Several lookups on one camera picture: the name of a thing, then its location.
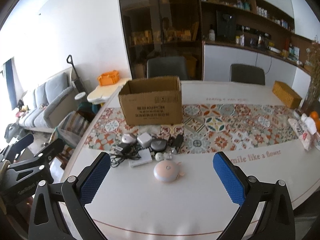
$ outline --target orange fruit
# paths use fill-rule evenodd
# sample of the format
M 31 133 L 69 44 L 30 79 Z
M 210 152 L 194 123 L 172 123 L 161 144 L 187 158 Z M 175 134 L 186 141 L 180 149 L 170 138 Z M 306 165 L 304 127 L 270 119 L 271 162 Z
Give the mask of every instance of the orange fruit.
M 315 123 L 316 123 L 317 131 L 320 132 L 320 120 L 316 119 Z
M 319 115 L 318 115 L 318 113 L 317 113 L 316 111 L 312 111 L 312 112 L 310 113 L 310 117 L 311 117 L 313 120 L 319 119 Z

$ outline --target sofa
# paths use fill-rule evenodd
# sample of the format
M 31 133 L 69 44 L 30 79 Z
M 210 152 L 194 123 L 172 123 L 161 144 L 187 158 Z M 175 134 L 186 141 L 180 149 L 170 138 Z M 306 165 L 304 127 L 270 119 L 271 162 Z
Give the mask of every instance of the sofa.
M 19 125 L 27 130 L 52 133 L 67 114 L 77 110 L 77 92 L 72 85 L 74 75 L 71 67 L 28 90 L 22 101 L 29 110 L 20 118 Z

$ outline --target screw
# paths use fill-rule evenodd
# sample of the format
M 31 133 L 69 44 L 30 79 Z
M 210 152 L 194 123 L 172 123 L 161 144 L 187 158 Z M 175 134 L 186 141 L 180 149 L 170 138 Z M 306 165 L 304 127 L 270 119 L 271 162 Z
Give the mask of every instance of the screw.
M 76 177 L 75 177 L 75 176 L 70 176 L 70 177 L 67 179 L 67 181 L 70 182 L 70 183 L 75 182 L 75 180 L 76 180 Z
M 257 181 L 257 178 L 255 176 L 249 176 L 248 180 L 252 183 L 255 183 Z
M 283 180 L 279 180 L 278 183 L 280 186 L 285 186 L 285 182 Z
M 42 186 L 44 186 L 44 185 L 45 185 L 45 180 L 41 180 L 41 181 L 39 182 L 39 186 L 42 187 Z

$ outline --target kitchen counter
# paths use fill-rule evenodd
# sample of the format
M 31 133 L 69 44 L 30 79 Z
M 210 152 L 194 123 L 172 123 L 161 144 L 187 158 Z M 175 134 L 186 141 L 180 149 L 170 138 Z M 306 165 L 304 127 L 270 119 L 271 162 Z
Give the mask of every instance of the kitchen counter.
M 243 50 L 248 50 L 248 51 L 252 51 L 252 52 L 256 52 L 256 53 L 260 53 L 260 54 L 264 54 L 266 56 L 270 56 L 279 60 L 282 60 L 284 62 L 287 62 L 291 65 L 294 65 L 296 67 L 298 67 L 299 69 L 301 69 L 302 71 L 304 71 L 305 73 L 307 73 L 308 75 L 310 75 L 310 72 L 307 71 L 305 68 L 298 66 L 296 62 L 283 58 L 282 56 L 280 56 L 279 54 L 272 52 L 270 50 L 266 50 L 266 51 L 262 51 L 256 48 L 252 48 L 250 46 L 240 46 L 238 44 L 235 43 L 229 43 L 229 42 L 222 42 L 222 41 L 202 41 L 203 44 L 206 45 L 215 45 L 215 46 L 224 46 L 224 47 L 231 47 L 231 48 L 236 48 L 236 49 L 243 49 Z

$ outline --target patterned tablecloth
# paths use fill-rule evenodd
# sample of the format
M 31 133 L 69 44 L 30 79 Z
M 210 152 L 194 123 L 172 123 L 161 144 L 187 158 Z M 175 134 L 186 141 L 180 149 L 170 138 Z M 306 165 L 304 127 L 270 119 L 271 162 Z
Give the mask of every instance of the patterned tablecloth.
M 183 105 L 183 123 L 130 126 L 121 108 L 106 108 L 86 139 L 92 149 L 112 150 L 123 133 L 149 132 L 159 138 L 184 134 L 182 154 L 233 151 L 298 139 L 288 123 L 294 118 L 285 106 Z

